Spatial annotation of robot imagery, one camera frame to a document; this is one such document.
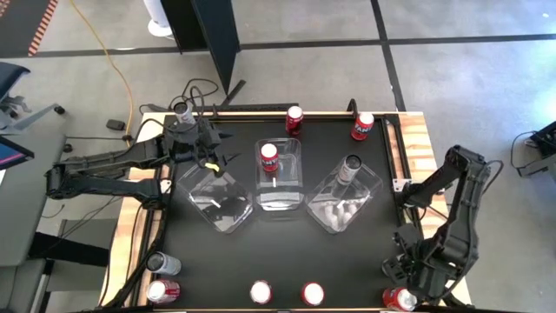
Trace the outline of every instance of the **computer monitor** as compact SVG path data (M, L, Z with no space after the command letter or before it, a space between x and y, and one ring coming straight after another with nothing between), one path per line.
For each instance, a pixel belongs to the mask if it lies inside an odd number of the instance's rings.
M8 140L6 137L0 137L0 170L6 170L34 157L33 152Z

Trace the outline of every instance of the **black stand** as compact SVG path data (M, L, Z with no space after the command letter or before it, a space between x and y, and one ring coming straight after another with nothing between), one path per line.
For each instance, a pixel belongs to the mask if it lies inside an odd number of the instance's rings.
M531 176L540 171L547 171L556 182L556 122L551 123L544 129L534 132L531 140L535 142L542 159L518 168L520 176Z
M109 251L93 245L76 243L58 236L36 232L29 249L29 257L105 267L108 265Z

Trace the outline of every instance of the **soda can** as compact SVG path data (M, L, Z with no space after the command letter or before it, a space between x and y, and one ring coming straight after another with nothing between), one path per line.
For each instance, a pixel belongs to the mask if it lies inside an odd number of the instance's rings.
M267 143L261 148L262 168L267 171L275 171L278 169L278 149L275 145Z
M195 118L193 117L193 110L191 105L186 103L177 103L174 106L175 118L179 123L194 124Z
M253 283L249 295L254 303L260 305L267 304L272 299L272 288L270 288L270 284L267 281L258 280Z
M147 298L152 303L171 303L180 296L180 285L167 279L159 279L150 283Z
M301 289L301 300L309 306L321 305L324 301L324 289L318 283L306 283Z
M417 297L409 293L407 288L389 288L382 293L384 306L389 310L411 312L417 305Z
M290 136L297 136L301 131L303 123L303 110L298 106L293 106L288 109L286 115L286 132Z
M176 275L182 269L182 262L175 257L155 252L147 260L147 269L156 274Z
M336 176L336 181L332 185L332 196L340 199L344 195L362 165L363 162L356 155L349 155L344 159Z
M372 113L363 112L357 116L355 125L351 129L351 137L355 140L365 140L368 132L373 128L374 117Z

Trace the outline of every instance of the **wooden board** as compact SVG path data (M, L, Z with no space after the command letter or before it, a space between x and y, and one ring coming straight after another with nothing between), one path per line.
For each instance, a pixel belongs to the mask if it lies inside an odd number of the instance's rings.
M415 182L423 181L437 169L437 164L434 159L433 148L428 136L427 125L425 117L422 112L374 112L376 114L398 114L400 117L401 133L405 144L407 160L411 176ZM143 121L148 118L155 119L161 123L164 117L172 115L173 113L145 113ZM222 112L221 116L257 116L261 112ZM285 112L264 112L265 115L285 116ZM305 112L305 115L318 114L318 115L351 115L350 112ZM205 112L207 117L212 116L212 112ZM390 145L392 147L394 165L396 167L396 175L403 178L401 170L400 155L398 152L398 144L395 139L395 134L392 125L388 126L388 135L390 138ZM146 123L139 135L138 141L144 141L155 137L162 133L162 127L156 123ZM154 175L153 170L139 170L132 169L129 173L129 179L143 179L151 178ZM137 221L135 234L131 234L133 223L135 221L137 208L139 203L133 198L125 198L122 203L122 210L118 220L116 229L116 237L112 244L112 252L110 255L110 279L106 298L104 303L109 302L116 292L123 286L128 274L130 274L136 266L137 254L140 250L141 238L145 226L146 211L140 210ZM443 214L447 215L447 206L444 196L435 196L433 198L432 206ZM156 230L158 229L158 214L154 218L153 227L149 234L149 244L154 239ZM436 229L444 223L444 218L437 216L433 211L428 210L426 215L421 221L423 231L426 237L434 234ZM131 237L134 237L133 248L130 249ZM129 253L131 253L131 264L128 269ZM151 275L145 271L142 278L142 284L139 294L139 305L147 303L146 289L149 286ZM460 299L463 303L471 303L467 284L463 279L460 284L455 288L453 294Z

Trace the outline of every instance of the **gray floor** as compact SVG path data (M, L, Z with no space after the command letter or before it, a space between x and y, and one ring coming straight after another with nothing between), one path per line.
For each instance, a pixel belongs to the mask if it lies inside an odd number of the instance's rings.
M109 48L171 46L146 32L142 2L76 1ZM556 32L551 1L380 1L391 38L523 35ZM377 38L366 0L234 0L242 43ZM98 49L93 36L60 2L41 50ZM556 119L556 42L454 43L393 46L408 110L424 111L437 162L460 143L487 159L505 162L500 179L483 197L477 226L480 260L468 275L473 303L498 310L552 311L556 307L556 185L545 175L519 178L509 164L510 145L520 132ZM136 104L164 105L193 77L216 80L210 55L196 53L115 57ZM48 116L32 131L72 136L119 136L104 127L126 120L127 97L103 57L10 59L32 73L14 90L34 109L58 102L66 117ZM245 79L233 103L298 102L305 110L344 110L354 97L363 110L395 110L380 47L246 50L236 61L233 82ZM223 93L208 99L219 103ZM140 117L135 110L134 130ZM123 148L117 141L72 141L75 154ZM516 163L536 157L519 145ZM66 202L59 218L39 228L56 233L62 218L79 219L102 205L101 196ZM48 202L45 214L60 203ZM119 205L99 218L115 218ZM56 293L49 311L96 305L98 291Z

